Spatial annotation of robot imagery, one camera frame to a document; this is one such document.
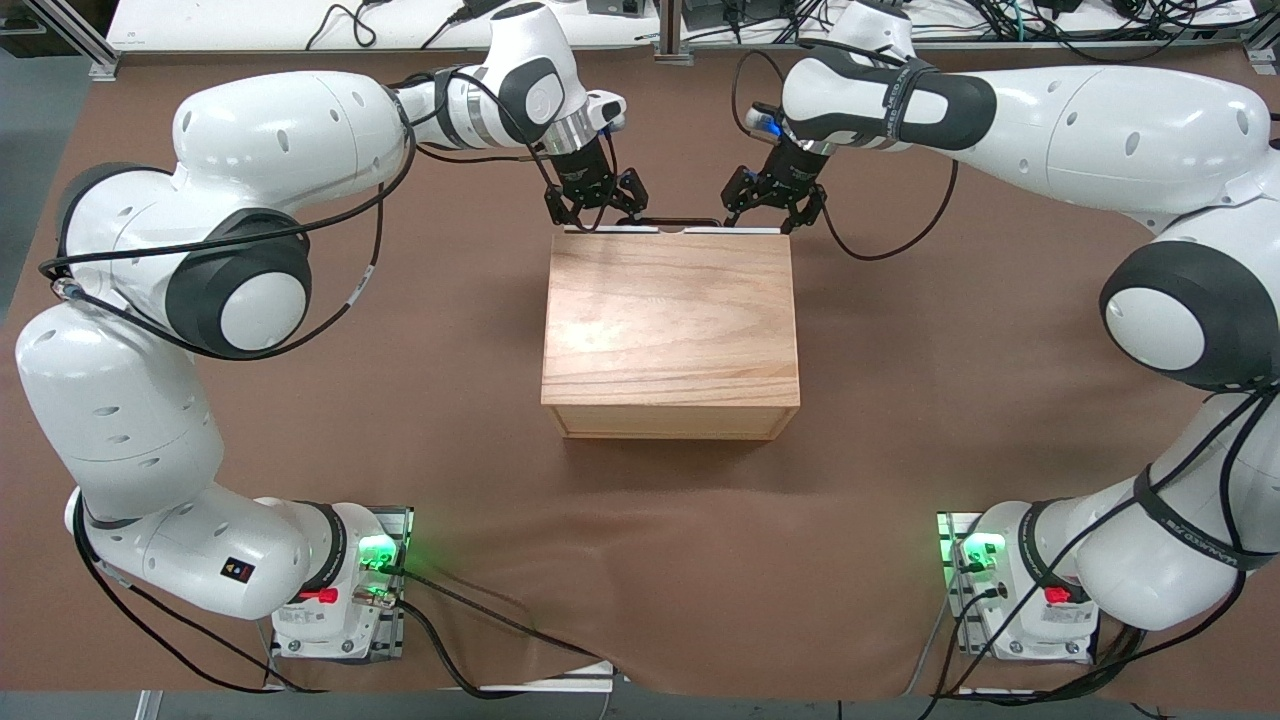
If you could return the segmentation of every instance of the white robotic arm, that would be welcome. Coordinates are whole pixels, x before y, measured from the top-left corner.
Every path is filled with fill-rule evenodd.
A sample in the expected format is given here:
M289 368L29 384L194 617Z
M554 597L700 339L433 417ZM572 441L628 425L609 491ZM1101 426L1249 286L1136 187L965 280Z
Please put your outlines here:
M909 143L1064 202L1124 213L1156 238L1105 284L1107 332L1137 363L1228 392L1138 477L983 515L961 561L982 568L975 592L1001 591L979 603L988 634L1009 621L993 652L1078 659L1094 607L1148 630L1211 607L1238 570L1280 552L1280 409L1267 400L1280 380L1280 152L1268 146L1263 101L1231 83L1149 68L940 73L914 58L906 15L867 0L849 6L829 40L787 74L781 108L748 115L753 135L774 147L762 172L740 168L726 187L731 220L773 205L791 211L788 227L812 223L826 201L818 174L837 147ZM1220 502L1230 455L1238 547Z
M623 100L584 90L539 4L498 13L493 38L485 63L465 69L476 83L439 72L393 90L298 72L198 92L173 120L174 172L102 165L67 188L60 260L46 264L64 302L27 324L15 354L78 486L68 529L83 523L106 564L214 612L274 614L287 655L366 656L394 543L358 505L251 501L216 484L223 441L192 352L252 360L280 348L311 295L296 213L397 182L416 142L540 143L553 163L594 167ZM616 184L570 182L564 193L580 197ZM246 234L275 237L216 245Z

